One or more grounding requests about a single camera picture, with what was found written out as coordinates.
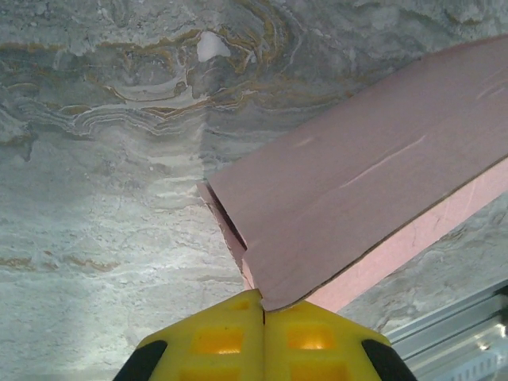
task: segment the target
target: marble veining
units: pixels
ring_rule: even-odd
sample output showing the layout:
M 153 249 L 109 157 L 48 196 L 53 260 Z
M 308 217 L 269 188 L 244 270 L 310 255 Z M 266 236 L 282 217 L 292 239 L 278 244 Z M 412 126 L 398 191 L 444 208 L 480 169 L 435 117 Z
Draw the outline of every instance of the marble veining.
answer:
M 111 379 L 142 337 L 242 290 L 197 181 L 427 52 L 506 31 L 502 0 L 2 4 L 1 378 Z M 386 332 L 505 276 L 507 209 L 341 313 Z

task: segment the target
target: yellow tool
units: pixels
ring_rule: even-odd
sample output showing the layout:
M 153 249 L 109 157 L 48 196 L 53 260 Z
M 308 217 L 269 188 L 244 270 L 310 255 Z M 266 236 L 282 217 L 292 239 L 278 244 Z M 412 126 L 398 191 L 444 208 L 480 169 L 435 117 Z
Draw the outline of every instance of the yellow tool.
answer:
M 146 337 L 114 381 L 416 381 L 383 335 L 300 302 L 265 312 L 244 291 Z

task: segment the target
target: white spot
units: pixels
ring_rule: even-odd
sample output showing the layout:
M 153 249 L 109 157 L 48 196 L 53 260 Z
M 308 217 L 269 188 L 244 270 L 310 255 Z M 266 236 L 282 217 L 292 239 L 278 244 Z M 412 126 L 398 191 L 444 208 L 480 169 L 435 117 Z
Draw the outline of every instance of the white spot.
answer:
M 201 40 L 198 42 L 199 62 L 206 62 L 215 56 L 229 57 L 231 51 L 217 34 L 212 32 L 201 33 Z

